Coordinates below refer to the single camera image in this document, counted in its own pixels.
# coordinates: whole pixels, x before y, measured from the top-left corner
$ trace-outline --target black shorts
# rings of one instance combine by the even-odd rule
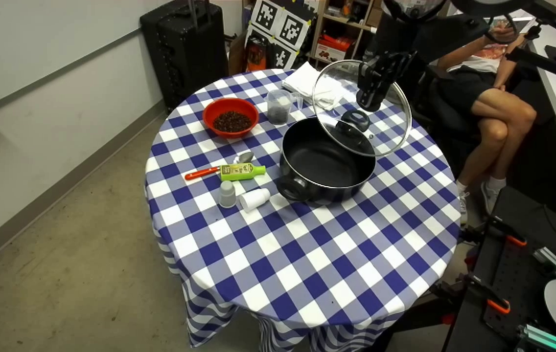
[[[438,77],[440,95],[459,113],[471,113],[477,95],[493,87],[495,74],[469,68],[452,70],[448,77]]]

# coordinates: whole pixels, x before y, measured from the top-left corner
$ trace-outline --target green object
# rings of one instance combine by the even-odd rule
[[[228,181],[250,179],[264,173],[264,165],[256,163],[225,163],[219,167],[219,177]]]

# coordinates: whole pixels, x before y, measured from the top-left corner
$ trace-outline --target person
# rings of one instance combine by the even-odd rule
[[[530,130],[536,111],[506,91],[514,62],[504,56],[524,42],[510,21],[495,19],[489,32],[438,58],[448,75],[436,81],[440,95],[459,113],[473,115],[479,144],[463,160],[456,177],[461,197],[461,224],[467,222],[465,201],[479,185],[485,210],[491,212],[499,191],[506,185],[508,165]]]

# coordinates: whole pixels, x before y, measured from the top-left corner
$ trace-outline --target pot lid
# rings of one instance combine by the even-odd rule
[[[362,60],[326,64],[313,85],[315,115],[324,132],[340,146],[364,154],[383,156],[403,144],[410,128],[410,105],[393,81],[379,107],[358,105],[358,68]]]

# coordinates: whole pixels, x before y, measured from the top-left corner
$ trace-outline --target leg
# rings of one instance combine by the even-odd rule
[[[465,163],[459,169],[457,181],[463,185],[475,183],[483,175],[497,156],[501,154],[506,140],[506,122],[499,118],[479,118],[479,144],[465,158]]]
[[[491,87],[477,95],[471,105],[471,113],[499,118],[506,124],[506,140],[493,163],[493,175],[504,177],[512,156],[534,122],[536,111],[520,97]]]

